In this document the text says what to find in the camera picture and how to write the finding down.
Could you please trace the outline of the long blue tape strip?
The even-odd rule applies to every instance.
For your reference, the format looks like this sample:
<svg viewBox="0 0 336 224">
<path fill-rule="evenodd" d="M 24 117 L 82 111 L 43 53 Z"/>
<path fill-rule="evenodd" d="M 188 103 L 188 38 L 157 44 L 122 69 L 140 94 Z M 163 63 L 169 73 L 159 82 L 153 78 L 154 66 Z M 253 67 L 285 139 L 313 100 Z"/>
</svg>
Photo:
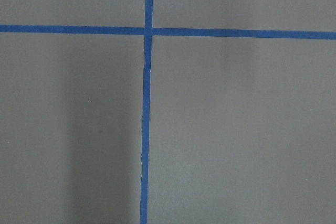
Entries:
<svg viewBox="0 0 336 224">
<path fill-rule="evenodd" d="M 140 195 L 140 224 L 145 224 L 148 222 L 153 0 L 145 0 L 144 18 L 145 20 L 144 20 L 144 66 L 143 66 L 143 103 L 142 103 L 142 142 L 141 142 L 142 174 L 141 174 L 141 195 Z"/>
</svg>

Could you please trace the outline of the crossing blue tape strip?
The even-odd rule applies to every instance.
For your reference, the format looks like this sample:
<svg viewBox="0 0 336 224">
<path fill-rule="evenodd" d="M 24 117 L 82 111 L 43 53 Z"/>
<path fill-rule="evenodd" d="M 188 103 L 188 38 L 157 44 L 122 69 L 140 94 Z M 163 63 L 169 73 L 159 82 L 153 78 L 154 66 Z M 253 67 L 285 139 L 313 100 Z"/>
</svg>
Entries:
<svg viewBox="0 0 336 224">
<path fill-rule="evenodd" d="M 335 40 L 335 32 L 328 32 L 328 31 L 247 30 L 247 29 L 1 25 L 1 32 Z"/>
</svg>

